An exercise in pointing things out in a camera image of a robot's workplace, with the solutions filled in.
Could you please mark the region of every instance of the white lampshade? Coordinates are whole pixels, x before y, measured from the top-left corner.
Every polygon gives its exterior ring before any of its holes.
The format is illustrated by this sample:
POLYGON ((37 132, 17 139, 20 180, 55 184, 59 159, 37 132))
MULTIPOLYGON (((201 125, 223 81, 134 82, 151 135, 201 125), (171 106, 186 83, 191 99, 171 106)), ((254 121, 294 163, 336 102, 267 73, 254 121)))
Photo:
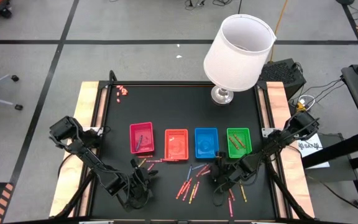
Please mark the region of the white lampshade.
POLYGON ((205 56, 205 73, 225 90, 248 90, 256 84, 275 40, 264 21, 244 14, 230 16, 205 56))

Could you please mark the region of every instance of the lamp base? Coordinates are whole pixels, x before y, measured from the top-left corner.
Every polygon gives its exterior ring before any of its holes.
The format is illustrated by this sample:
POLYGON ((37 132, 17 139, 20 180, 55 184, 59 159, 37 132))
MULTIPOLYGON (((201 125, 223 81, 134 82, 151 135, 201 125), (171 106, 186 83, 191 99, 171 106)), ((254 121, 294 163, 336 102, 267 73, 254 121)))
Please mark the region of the lamp base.
POLYGON ((211 96, 216 105, 226 106, 233 100, 234 93, 232 91, 215 86, 212 88, 211 96))

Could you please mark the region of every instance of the white sign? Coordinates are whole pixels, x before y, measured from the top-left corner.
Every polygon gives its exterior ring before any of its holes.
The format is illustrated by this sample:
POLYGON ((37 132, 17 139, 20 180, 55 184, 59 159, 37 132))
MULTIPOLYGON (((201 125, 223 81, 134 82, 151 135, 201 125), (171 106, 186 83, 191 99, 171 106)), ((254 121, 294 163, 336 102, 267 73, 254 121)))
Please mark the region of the white sign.
MULTIPOLYGON (((312 153, 315 153, 322 148, 323 148, 323 146, 321 145, 320 138, 318 137, 317 134, 315 134, 309 140, 306 140, 306 141, 298 140, 298 149, 301 151, 302 157, 305 157, 312 153)), ((324 162, 322 164, 318 164, 313 167, 309 167, 308 169, 324 168, 324 167, 329 167, 329 163, 324 162)))

